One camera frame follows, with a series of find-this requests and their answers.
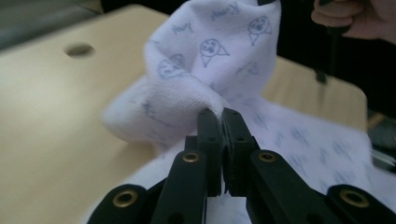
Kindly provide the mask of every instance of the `wooden table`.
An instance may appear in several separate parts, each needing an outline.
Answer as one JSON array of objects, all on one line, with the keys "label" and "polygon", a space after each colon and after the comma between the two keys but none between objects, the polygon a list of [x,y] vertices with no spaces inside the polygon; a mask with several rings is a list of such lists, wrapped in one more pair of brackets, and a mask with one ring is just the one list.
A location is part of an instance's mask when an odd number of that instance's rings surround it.
[{"label": "wooden table", "polygon": [[[126,7],[0,54],[0,223],[78,223],[153,158],[150,145],[111,135],[100,114],[144,74],[143,45],[165,19]],[[65,54],[78,43],[94,52]],[[295,63],[278,59],[264,96],[365,130],[361,91],[335,78],[318,84]]]}]

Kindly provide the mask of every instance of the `cartoon print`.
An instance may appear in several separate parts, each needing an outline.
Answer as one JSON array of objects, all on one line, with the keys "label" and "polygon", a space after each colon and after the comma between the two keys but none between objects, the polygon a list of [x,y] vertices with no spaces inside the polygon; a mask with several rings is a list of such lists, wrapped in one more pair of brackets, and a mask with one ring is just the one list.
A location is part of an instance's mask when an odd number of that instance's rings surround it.
[{"label": "cartoon print", "polygon": [[227,50],[220,44],[217,39],[207,39],[201,44],[201,57],[204,63],[204,67],[207,67],[212,58],[217,55],[230,56]]},{"label": "cartoon print", "polygon": [[144,104],[142,104],[142,107],[145,110],[145,114],[147,117],[161,123],[165,127],[168,127],[168,128],[173,127],[171,124],[156,118],[155,108],[151,105],[150,102],[145,102]]},{"label": "cartoon print", "polygon": [[248,25],[248,32],[251,41],[251,46],[254,46],[256,41],[259,39],[260,35],[271,34],[272,28],[271,28],[271,23],[268,20],[268,17],[262,16],[254,21],[251,21],[250,24]]},{"label": "cartoon print", "polygon": [[191,34],[194,33],[194,31],[192,30],[192,27],[191,27],[191,23],[189,23],[189,22],[184,23],[183,25],[180,25],[180,26],[173,25],[172,31],[174,32],[175,35],[177,35],[179,33],[186,33],[186,32],[191,33]]},{"label": "cartoon print", "polygon": [[174,54],[169,59],[179,67],[185,67],[185,60],[182,54]]},{"label": "cartoon print", "polygon": [[306,177],[304,165],[308,159],[305,156],[288,156],[287,162],[299,174]]},{"label": "cartoon print", "polygon": [[352,184],[356,180],[356,175],[350,171],[335,172],[334,181],[337,185]]},{"label": "cartoon print", "polygon": [[236,76],[254,76],[259,74],[259,66],[256,62],[247,63],[245,66],[238,68],[235,75]]},{"label": "cartoon print", "polygon": [[320,153],[319,159],[320,159],[321,163],[326,164],[327,159],[329,157],[329,152],[325,148],[321,147],[319,150],[319,153]]},{"label": "cartoon print", "polygon": [[291,129],[291,136],[293,136],[293,138],[295,140],[297,140],[298,142],[300,142],[303,145],[306,145],[307,147],[309,147],[309,143],[307,140],[307,131],[306,130],[302,130],[299,128],[292,128]]},{"label": "cartoon print", "polygon": [[341,157],[344,157],[346,159],[349,159],[350,161],[352,161],[352,158],[349,156],[349,146],[343,143],[339,143],[339,142],[333,142],[332,143],[332,150],[334,150],[334,152]]},{"label": "cartoon print", "polygon": [[171,60],[163,60],[158,65],[158,74],[163,78],[183,77],[186,73],[182,67]]},{"label": "cartoon print", "polygon": [[256,114],[253,118],[255,124],[259,127],[263,127],[265,130],[268,130],[268,118],[264,114]]},{"label": "cartoon print", "polygon": [[239,9],[238,3],[233,2],[225,8],[222,8],[220,10],[213,10],[210,18],[212,19],[212,21],[215,21],[216,19],[224,17],[225,15],[237,15],[240,11],[241,9]]}]

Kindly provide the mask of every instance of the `white towel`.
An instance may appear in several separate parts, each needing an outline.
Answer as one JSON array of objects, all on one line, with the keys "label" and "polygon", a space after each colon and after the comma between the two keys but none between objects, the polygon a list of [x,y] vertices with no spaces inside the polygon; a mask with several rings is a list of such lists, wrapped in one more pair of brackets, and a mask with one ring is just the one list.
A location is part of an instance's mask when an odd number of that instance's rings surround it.
[{"label": "white towel", "polygon": [[[261,98],[279,23],[279,1],[190,0],[152,35],[147,74],[109,106],[104,121],[125,141],[150,141],[166,152],[124,183],[148,189],[162,180],[197,113],[210,108],[220,117],[227,106],[242,113],[261,148],[280,153],[311,188],[325,194],[332,185],[353,185],[396,211],[396,177],[374,168],[366,133]],[[210,198],[207,223],[249,223],[244,199]]]}]

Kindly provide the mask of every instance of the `black plastic part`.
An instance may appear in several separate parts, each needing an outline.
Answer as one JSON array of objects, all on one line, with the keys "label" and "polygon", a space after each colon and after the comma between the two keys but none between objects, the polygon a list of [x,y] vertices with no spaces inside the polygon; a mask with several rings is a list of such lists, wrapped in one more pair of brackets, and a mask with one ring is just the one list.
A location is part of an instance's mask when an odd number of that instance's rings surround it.
[{"label": "black plastic part", "polygon": [[[250,159],[251,180],[275,223],[342,223],[279,154],[255,151]],[[253,212],[254,217],[265,214]]]},{"label": "black plastic part", "polygon": [[332,2],[333,0],[319,0],[319,5],[324,6]]},{"label": "black plastic part", "polygon": [[260,148],[240,113],[224,108],[222,119],[227,141],[223,151],[225,187],[233,197],[246,197],[249,156]]},{"label": "black plastic part", "polygon": [[396,215],[375,197],[349,185],[330,187],[327,200],[334,212],[342,215],[345,223],[396,223]]},{"label": "black plastic part", "polygon": [[222,131],[219,119],[209,109],[198,114],[197,149],[207,157],[207,196],[221,194],[221,151],[223,148]]},{"label": "black plastic part", "polygon": [[122,185],[111,190],[93,211],[88,224],[130,224],[142,223],[139,216],[147,198],[147,191],[137,185]]},{"label": "black plastic part", "polygon": [[205,223],[206,191],[205,153],[198,150],[178,153],[150,223]]},{"label": "black plastic part", "polygon": [[147,197],[143,208],[140,210],[139,219],[136,223],[150,223],[152,214],[154,213],[155,207],[157,206],[158,199],[160,198],[161,192],[163,191],[163,185],[165,184],[165,181],[166,178],[147,190]]},{"label": "black plastic part", "polygon": [[350,25],[348,26],[340,26],[340,27],[328,27],[327,28],[327,34],[329,35],[343,35],[346,33],[350,28]]},{"label": "black plastic part", "polygon": [[251,184],[247,190],[247,213],[252,224],[275,224],[267,204],[262,200],[257,187]]}]

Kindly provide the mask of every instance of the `screw hole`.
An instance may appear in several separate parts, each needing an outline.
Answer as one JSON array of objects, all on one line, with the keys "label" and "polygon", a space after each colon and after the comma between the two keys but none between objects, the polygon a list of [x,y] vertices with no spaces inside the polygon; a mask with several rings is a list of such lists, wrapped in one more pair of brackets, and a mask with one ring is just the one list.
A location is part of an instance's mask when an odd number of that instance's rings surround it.
[{"label": "screw hole", "polygon": [[95,52],[95,49],[89,44],[76,44],[64,51],[71,58],[81,58],[89,56]]},{"label": "screw hole", "polygon": [[340,191],[340,197],[344,202],[359,208],[364,208],[370,205],[367,198],[355,190],[342,189]]},{"label": "screw hole", "polygon": [[259,154],[259,159],[261,161],[273,162],[276,160],[276,156],[270,152],[262,152]]},{"label": "screw hole", "polygon": [[117,207],[127,207],[137,200],[137,192],[133,189],[124,190],[116,195],[113,204]]}]

